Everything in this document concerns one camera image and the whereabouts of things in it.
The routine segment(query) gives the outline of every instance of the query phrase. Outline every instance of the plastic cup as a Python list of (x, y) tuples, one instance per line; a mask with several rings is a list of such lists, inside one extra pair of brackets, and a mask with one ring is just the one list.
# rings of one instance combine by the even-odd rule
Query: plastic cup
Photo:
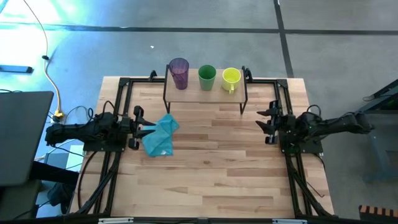
[(227, 68), (223, 72), (223, 88), (233, 94), (234, 91), (239, 86), (239, 81), (241, 80), (241, 72), (236, 68)]
[(204, 65), (199, 68), (200, 88), (210, 91), (216, 79), (216, 69), (211, 65)]
[(184, 90), (188, 86), (189, 63), (184, 58), (175, 58), (169, 63), (170, 73), (173, 76), (175, 87)]

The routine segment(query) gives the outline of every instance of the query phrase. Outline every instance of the yellow mug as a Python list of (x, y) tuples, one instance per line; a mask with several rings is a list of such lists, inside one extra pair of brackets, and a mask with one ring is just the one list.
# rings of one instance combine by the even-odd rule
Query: yellow mug
[(223, 88), (233, 94), (239, 86), (241, 80), (241, 72), (236, 68), (227, 68), (223, 71)]

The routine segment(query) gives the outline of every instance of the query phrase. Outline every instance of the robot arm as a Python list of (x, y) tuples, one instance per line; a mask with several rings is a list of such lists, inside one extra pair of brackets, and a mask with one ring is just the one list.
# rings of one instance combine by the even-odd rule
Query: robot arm
[(153, 126), (154, 123), (148, 122), (143, 118), (144, 110), (140, 106), (134, 108), (135, 119), (123, 116), (118, 121), (118, 116), (110, 112), (96, 114), (94, 118), (86, 124), (53, 124), (46, 129), (45, 140), (47, 145), (54, 146), (67, 139), (78, 139), (83, 142), (103, 142), (103, 144), (119, 144), (126, 140), (127, 134), (132, 134), (129, 140), (129, 147), (138, 149), (139, 143), (136, 139), (141, 139), (154, 130), (143, 131), (139, 125)]
[(278, 102), (271, 102), (266, 111), (257, 112), (263, 116), (270, 116), (267, 123), (256, 121), (266, 137), (266, 144), (276, 144), (275, 132), (278, 131), (279, 139), (283, 139), (282, 152), (323, 152), (320, 140), (329, 134), (351, 132), (367, 134), (374, 129), (363, 113), (346, 113), (339, 118), (323, 120), (319, 115), (304, 112), (298, 118), (292, 114), (281, 115)]

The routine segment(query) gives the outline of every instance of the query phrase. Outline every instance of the purple cup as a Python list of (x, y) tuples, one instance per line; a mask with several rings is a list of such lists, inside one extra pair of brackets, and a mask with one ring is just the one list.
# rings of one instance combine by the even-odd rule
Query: purple cup
[(188, 86), (189, 63), (184, 58), (175, 58), (169, 63), (169, 69), (173, 76), (175, 87), (184, 90)]

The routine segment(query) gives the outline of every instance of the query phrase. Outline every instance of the green cup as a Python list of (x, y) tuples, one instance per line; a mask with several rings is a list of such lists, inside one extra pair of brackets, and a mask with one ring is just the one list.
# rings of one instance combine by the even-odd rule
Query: green cup
[(211, 65), (199, 68), (199, 82), (202, 90), (210, 91), (216, 79), (216, 69)]

